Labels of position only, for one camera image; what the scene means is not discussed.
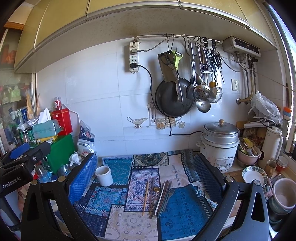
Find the glass cabinet door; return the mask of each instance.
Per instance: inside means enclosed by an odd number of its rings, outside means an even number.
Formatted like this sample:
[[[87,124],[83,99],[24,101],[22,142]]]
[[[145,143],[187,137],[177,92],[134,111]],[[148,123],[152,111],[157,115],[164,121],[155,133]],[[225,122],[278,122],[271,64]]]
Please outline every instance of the glass cabinet door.
[[[32,117],[32,73],[14,72],[15,55],[21,30],[0,32],[0,150],[1,155],[25,141],[17,128]]]

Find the lid knob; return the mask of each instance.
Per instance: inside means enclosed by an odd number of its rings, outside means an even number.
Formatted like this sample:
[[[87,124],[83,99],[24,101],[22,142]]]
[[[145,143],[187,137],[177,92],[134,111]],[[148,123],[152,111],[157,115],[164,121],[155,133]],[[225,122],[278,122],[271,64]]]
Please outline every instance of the lid knob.
[[[223,119],[220,119],[220,120],[219,120],[219,125],[220,125],[220,126],[223,126],[223,125],[224,125],[224,120],[223,120]]]

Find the pink bowl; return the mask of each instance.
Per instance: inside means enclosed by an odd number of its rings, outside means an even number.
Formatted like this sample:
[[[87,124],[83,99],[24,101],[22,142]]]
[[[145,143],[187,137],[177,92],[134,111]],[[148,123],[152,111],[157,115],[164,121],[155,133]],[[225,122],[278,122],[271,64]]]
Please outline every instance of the pink bowl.
[[[254,150],[259,154],[258,156],[248,156],[239,150],[237,154],[237,159],[246,165],[255,164],[258,158],[262,155],[262,152],[256,146],[254,147]]]

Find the green peeler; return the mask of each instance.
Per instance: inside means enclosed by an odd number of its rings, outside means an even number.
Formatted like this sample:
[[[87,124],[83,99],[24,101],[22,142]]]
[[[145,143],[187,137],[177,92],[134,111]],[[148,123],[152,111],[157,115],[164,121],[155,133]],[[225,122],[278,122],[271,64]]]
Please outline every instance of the green peeler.
[[[177,51],[173,51],[173,54],[174,54],[174,59],[175,59],[175,62],[174,62],[174,65],[176,67],[176,70],[178,69],[178,65],[179,65],[179,61],[180,59],[183,58],[183,54],[177,52]]]

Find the wall socket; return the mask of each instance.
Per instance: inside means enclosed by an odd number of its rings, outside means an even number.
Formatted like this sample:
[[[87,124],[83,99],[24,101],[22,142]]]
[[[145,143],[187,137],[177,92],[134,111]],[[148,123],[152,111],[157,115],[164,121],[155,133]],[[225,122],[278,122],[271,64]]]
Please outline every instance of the wall socket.
[[[233,91],[239,91],[239,81],[235,79],[231,79],[231,85]]]
[[[139,42],[137,42],[137,41],[130,42],[130,46],[129,46],[129,65],[132,64],[132,63],[139,64],[139,53],[137,52],[137,50],[139,50],[139,49],[140,49]],[[139,71],[139,67],[136,67],[134,69],[129,67],[129,71],[134,74],[134,73]]]

